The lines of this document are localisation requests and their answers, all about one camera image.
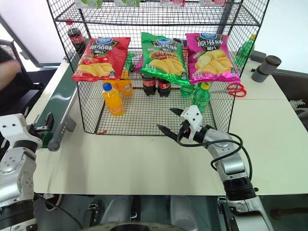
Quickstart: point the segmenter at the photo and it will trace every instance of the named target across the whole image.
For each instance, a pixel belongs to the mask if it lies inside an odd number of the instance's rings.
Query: green soda bottle
[[[242,47],[238,55],[236,56],[235,63],[238,64],[239,66],[244,66],[246,59],[249,57],[250,49],[252,48],[251,51],[255,49],[255,46],[253,45],[254,41],[256,39],[256,35],[250,36],[250,39],[246,41]]]
[[[190,97],[193,93],[193,90],[194,90],[194,84],[188,86],[181,86],[180,88],[181,96]]]
[[[201,113],[205,111],[205,108],[210,101],[211,94],[208,91],[210,86],[210,83],[201,83],[200,87],[196,89],[193,95],[192,104],[197,105]]]

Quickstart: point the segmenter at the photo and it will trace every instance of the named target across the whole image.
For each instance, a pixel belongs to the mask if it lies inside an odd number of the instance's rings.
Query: black cable
[[[74,222],[77,223],[77,225],[80,227],[80,229],[82,229],[81,223],[80,223],[75,217],[73,217],[73,215],[71,215],[69,212],[67,212],[66,210],[62,209],[61,207],[59,207],[59,206],[57,206],[57,205],[55,205],[55,204],[49,202],[49,201],[46,200],[43,196],[41,196],[41,195],[39,195],[39,194],[37,194],[37,193],[34,193],[34,194],[35,194],[36,196],[38,196],[40,199],[44,200],[44,201],[45,201],[46,203],[48,203],[49,205],[51,205],[51,206],[53,206],[53,207],[55,207],[55,208],[57,208],[57,209],[62,210],[63,212],[65,212],[71,219],[74,220]]]
[[[243,149],[243,151],[244,151],[244,153],[245,153],[245,155],[246,155],[246,158],[247,158],[247,160],[248,160],[248,165],[249,165],[249,179],[250,179],[250,181],[251,181],[251,179],[252,179],[252,164],[251,164],[251,159],[250,159],[250,156],[249,156],[249,154],[248,154],[248,151],[247,151],[244,147],[242,147],[242,149]]]
[[[216,170],[216,171],[217,171],[217,169],[216,169],[216,167],[214,166],[214,164],[215,164],[216,161],[222,160],[222,159],[227,158],[227,157],[229,157],[229,156],[232,156],[233,154],[236,154],[237,152],[239,152],[239,151],[243,148],[243,140],[241,139],[241,137],[239,137],[238,135],[235,135],[235,134],[233,134],[233,133],[228,133],[228,134],[231,135],[231,136],[234,136],[234,137],[238,138],[239,141],[240,141],[240,145],[239,145],[239,147],[238,147],[237,149],[235,149],[233,152],[231,152],[231,153],[229,153],[229,154],[226,154],[226,155],[223,155],[223,156],[220,156],[220,157],[217,157],[217,158],[215,158],[214,160],[211,161],[211,167],[212,167],[214,170]]]
[[[252,179],[252,172],[253,172],[253,171],[252,171],[251,159],[250,159],[250,156],[249,156],[247,150],[243,147],[243,140],[241,139],[241,137],[239,137],[238,135],[235,135],[235,134],[233,134],[233,133],[228,133],[229,135],[236,137],[236,138],[240,141],[240,143],[237,142],[237,141],[234,141],[234,140],[218,140],[218,141],[210,141],[210,142],[196,143],[196,144],[185,144],[185,143],[180,142],[182,132],[183,132],[183,130],[180,129],[180,132],[179,132],[178,135],[177,135],[177,143],[178,143],[179,145],[183,146],[183,147],[209,146],[209,145],[211,145],[211,144],[222,143],[222,142],[230,142],[230,143],[235,143],[235,144],[237,144],[237,145],[238,145],[238,148],[235,149],[234,151],[230,152],[229,154],[226,154],[226,155],[224,155],[224,156],[220,156],[220,157],[215,158],[214,160],[212,160],[212,161],[211,161],[211,167],[212,167],[215,171],[217,171],[216,167],[214,166],[214,163],[215,163],[216,161],[222,160],[222,159],[227,158],[227,157],[229,157],[229,156],[232,156],[232,155],[236,154],[237,152],[239,152],[241,149],[243,149],[243,151],[244,151],[244,153],[245,153],[245,155],[246,155],[246,158],[247,158],[247,160],[248,160],[248,165],[249,165],[249,179],[250,179],[250,180]]]
[[[200,147],[200,146],[209,146],[211,144],[215,144],[215,143],[223,143],[223,142],[230,142],[230,143],[235,143],[239,146],[241,146],[241,144],[237,141],[234,140],[218,140],[218,141],[210,141],[210,142],[205,142],[205,143],[194,143],[194,144],[185,144],[180,142],[181,139],[181,133],[179,133],[177,135],[177,143],[183,147]]]

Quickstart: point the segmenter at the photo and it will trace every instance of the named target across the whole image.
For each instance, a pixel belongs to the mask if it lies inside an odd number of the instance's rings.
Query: gray cup
[[[269,55],[265,58],[260,66],[257,67],[251,78],[258,83],[262,83],[267,76],[272,74],[277,67],[281,64],[280,58]]]

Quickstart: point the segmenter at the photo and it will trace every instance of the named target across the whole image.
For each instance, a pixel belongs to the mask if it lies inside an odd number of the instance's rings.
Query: green bottle cap
[[[251,40],[255,40],[255,39],[256,39],[256,35],[250,36],[250,39],[251,39]]]
[[[201,89],[203,90],[209,90],[210,89],[211,84],[210,83],[202,83],[201,84]]]

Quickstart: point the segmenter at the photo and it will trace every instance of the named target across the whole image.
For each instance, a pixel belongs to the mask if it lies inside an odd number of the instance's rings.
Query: potato chip illustration
[[[112,67],[112,65],[111,65],[110,63],[99,63],[99,65],[100,65],[101,67],[104,67],[104,66],[110,66],[110,67]]]
[[[176,60],[174,58],[170,58],[170,60],[172,61],[173,64],[178,64],[182,66],[182,63],[179,60]]]
[[[233,65],[230,61],[220,61],[220,63],[225,66],[225,67],[229,67],[229,68],[233,68]]]
[[[77,71],[82,71],[93,76],[97,76],[96,70],[90,65],[80,65],[78,66]]]
[[[109,72],[104,71],[99,64],[90,64],[90,66],[92,66],[95,69],[97,73],[96,76],[98,77],[109,75]]]
[[[112,72],[112,71],[115,71],[113,68],[112,68],[112,66],[102,66],[102,65],[100,65],[101,66],[101,68],[104,70],[104,71],[106,71],[106,72]]]
[[[216,68],[213,67],[212,65],[206,65],[205,67],[203,68],[199,68],[196,73],[206,73],[206,72],[209,72],[209,73],[212,73],[214,75],[217,74],[217,71],[216,71]]]
[[[196,64],[200,68],[200,67],[208,65],[210,61],[212,61],[212,58],[207,54],[203,54],[199,57]]]
[[[221,58],[217,58],[217,59],[214,59],[214,60],[218,61],[218,62],[220,62],[220,61],[229,61],[229,62],[231,62],[230,59],[228,59],[227,57],[221,57]]]
[[[215,60],[211,62],[211,65],[216,68],[217,74],[221,74],[230,70],[230,68],[223,66],[220,62]]]
[[[178,69],[180,72],[186,72],[185,69],[183,68],[182,64],[179,64],[179,63],[174,63],[173,62],[173,65],[176,69]]]
[[[169,73],[168,65],[160,59],[153,59],[152,61],[150,61],[149,65],[156,66],[159,69],[162,69],[163,71],[165,71],[166,73]]]
[[[208,51],[206,54],[210,54],[214,59],[226,57],[226,53],[223,50]]]
[[[168,65],[170,74],[181,75],[181,72],[173,65],[170,59],[163,59],[163,61]]]

